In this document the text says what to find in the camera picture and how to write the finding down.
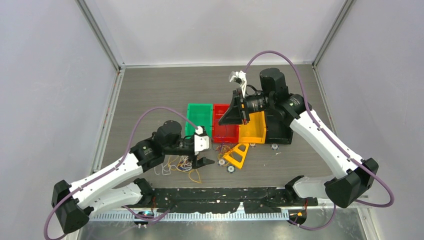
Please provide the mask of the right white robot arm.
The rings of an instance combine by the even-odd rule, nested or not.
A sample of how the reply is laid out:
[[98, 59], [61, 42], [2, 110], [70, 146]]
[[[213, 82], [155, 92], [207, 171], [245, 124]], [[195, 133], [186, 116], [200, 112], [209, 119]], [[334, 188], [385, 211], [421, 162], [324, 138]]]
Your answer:
[[373, 159], [363, 159], [348, 149], [323, 124], [311, 105], [299, 94], [290, 93], [285, 75], [277, 68], [259, 73], [261, 90], [246, 93], [247, 78], [243, 71], [233, 71], [229, 81], [239, 84], [232, 92], [228, 110], [220, 118], [220, 125], [246, 125], [251, 115], [264, 112], [273, 116], [279, 127], [299, 134], [324, 160], [331, 175], [307, 177], [299, 175], [285, 185], [285, 198], [291, 205], [299, 205], [306, 198], [327, 198], [340, 208], [347, 208], [373, 184], [370, 173], [377, 173], [379, 165]]

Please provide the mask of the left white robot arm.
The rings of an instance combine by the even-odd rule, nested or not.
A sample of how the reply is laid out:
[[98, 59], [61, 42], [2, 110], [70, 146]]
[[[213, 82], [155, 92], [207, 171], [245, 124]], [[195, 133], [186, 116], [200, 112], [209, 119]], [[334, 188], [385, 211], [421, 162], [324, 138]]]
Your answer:
[[168, 120], [100, 171], [72, 183], [57, 182], [51, 205], [63, 233], [79, 230], [90, 218], [110, 209], [135, 204], [148, 207], [154, 199], [153, 191], [139, 176], [162, 164], [167, 155], [187, 156], [194, 169], [214, 163], [206, 157], [198, 158], [200, 152], [211, 148], [205, 126], [197, 126], [190, 136], [183, 137], [181, 132], [178, 122]]

